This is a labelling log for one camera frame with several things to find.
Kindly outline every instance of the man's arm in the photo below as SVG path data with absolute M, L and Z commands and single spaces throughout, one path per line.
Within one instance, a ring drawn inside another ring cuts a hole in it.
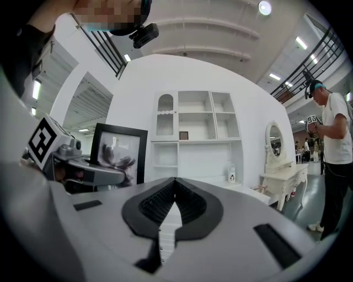
M 343 139 L 346 136 L 347 119 L 341 113 L 335 116 L 334 123 L 331 126 L 324 126 L 322 124 L 316 125 L 316 130 L 320 138 L 327 136 L 331 139 Z

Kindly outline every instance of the table leg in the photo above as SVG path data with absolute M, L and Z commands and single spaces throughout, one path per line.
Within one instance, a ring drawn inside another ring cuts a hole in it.
M 306 176 L 305 178 L 305 188 L 304 188 L 304 191 L 303 191 L 303 196 L 300 200 L 300 205 L 303 206 L 303 198 L 304 198 L 304 195 L 305 195 L 305 191 L 307 190 L 307 186 L 308 186 L 308 175 Z
M 285 190 L 286 190 L 286 186 L 285 185 L 282 185 L 282 193 L 280 195 L 280 198 L 278 200 L 278 205 L 277 205 L 277 209 L 278 210 L 282 210 L 283 209 L 283 206 L 285 204 L 285 198 L 286 198 L 286 195 L 285 195 Z

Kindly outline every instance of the white bottle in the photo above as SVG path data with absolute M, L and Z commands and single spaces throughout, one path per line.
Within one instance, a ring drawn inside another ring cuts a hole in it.
M 230 164 L 228 168 L 228 182 L 236 182 L 236 167 L 233 164 Z

